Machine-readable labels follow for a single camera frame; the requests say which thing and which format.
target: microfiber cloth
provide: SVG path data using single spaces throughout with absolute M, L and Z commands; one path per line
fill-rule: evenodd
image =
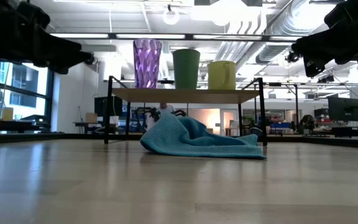
M 254 134 L 219 136 L 207 132 L 206 126 L 193 118 L 173 114 L 163 114 L 140 143 L 152 152 L 174 156 L 265 159 Z

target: green cup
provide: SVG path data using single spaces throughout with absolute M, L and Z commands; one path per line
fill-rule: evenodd
M 198 51 L 193 49 L 181 49 L 173 52 L 176 89 L 197 89 L 200 55 Z

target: computer monitor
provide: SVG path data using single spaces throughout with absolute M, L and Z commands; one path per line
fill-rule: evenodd
M 358 99 L 328 97 L 328 114 L 331 120 L 358 121 Z
M 110 116 L 122 116 L 122 99 L 120 97 L 113 97 L 113 106 L 110 111 Z M 104 117 L 107 111 L 107 97 L 97 97 L 94 99 L 94 112 L 98 117 Z

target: wooden floor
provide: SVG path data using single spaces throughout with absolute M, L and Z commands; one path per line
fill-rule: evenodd
M 270 143 L 267 161 L 138 142 L 0 144 L 0 223 L 358 223 L 358 149 Z

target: purple vase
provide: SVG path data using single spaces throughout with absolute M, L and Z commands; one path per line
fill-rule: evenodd
M 136 88 L 156 88 L 162 44 L 154 39 L 134 41 Z

